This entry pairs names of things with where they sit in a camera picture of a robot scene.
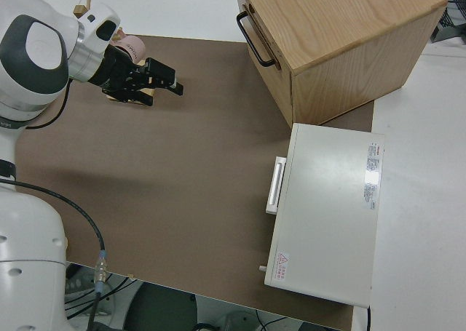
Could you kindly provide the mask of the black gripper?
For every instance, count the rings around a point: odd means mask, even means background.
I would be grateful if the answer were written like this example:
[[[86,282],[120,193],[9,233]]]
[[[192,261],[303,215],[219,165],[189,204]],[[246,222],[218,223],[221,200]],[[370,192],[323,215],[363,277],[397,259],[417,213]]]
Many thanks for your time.
[[[137,90],[143,89],[143,84],[146,83],[140,69],[141,66],[134,64],[125,51],[117,47],[107,47],[100,66],[90,78],[90,83],[100,87],[102,93],[111,100],[153,106],[153,97]],[[177,81],[175,70],[168,65],[148,57],[145,60],[144,72],[148,76],[145,88],[161,88],[178,96],[183,95],[183,85]]]

